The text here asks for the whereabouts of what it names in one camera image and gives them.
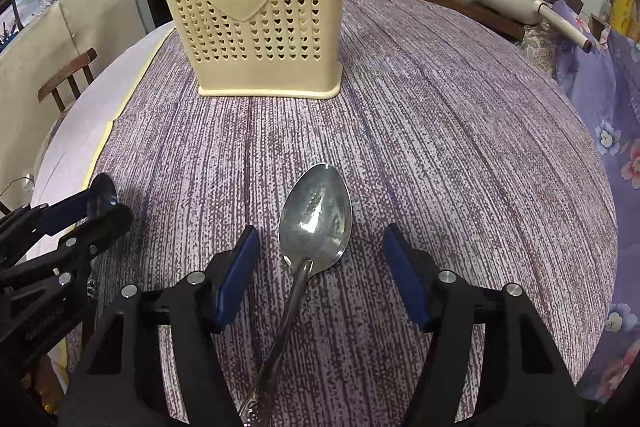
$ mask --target white pan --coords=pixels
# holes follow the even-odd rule
[[[522,24],[533,26],[545,18],[558,31],[575,42],[585,53],[589,53],[593,43],[570,22],[559,16],[551,9],[548,0],[477,0],[501,13],[505,17],[514,19]]]

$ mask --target pan handle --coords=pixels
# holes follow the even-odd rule
[[[593,48],[593,43],[585,37],[582,32],[575,28],[568,20],[559,16],[556,12],[554,12],[549,5],[545,2],[537,0],[535,2],[536,11],[540,14],[541,17],[544,17],[549,23],[562,32],[562,34],[575,42],[577,46],[580,47],[582,51],[585,53],[590,53],[591,48]]]

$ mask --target basket base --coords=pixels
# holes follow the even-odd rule
[[[282,98],[316,98],[327,100],[340,92],[342,79],[342,64],[338,61],[335,68],[334,87],[327,91],[296,90],[296,89],[203,89],[198,86],[198,94],[202,96],[279,96]]]

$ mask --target spoon handle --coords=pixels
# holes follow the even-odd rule
[[[293,277],[293,285],[287,298],[278,334],[276,335],[269,356],[262,364],[260,373],[254,381],[254,386],[240,408],[240,419],[244,427],[266,427],[271,420],[273,397],[278,387],[280,362],[291,335],[291,327],[298,316],[300,301],[305,294],[306,282],[311,274],[313,261],[303,259]]]

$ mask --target purple floral fabric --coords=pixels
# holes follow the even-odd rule
[[[578,389],[606,401],[640,351],[640,44],[615,30],[600,41],[564,2],[554,10],[594,42],[585,54],[560,44],[557,81],[593,136],[618,220],[618,270],[600,343]]]

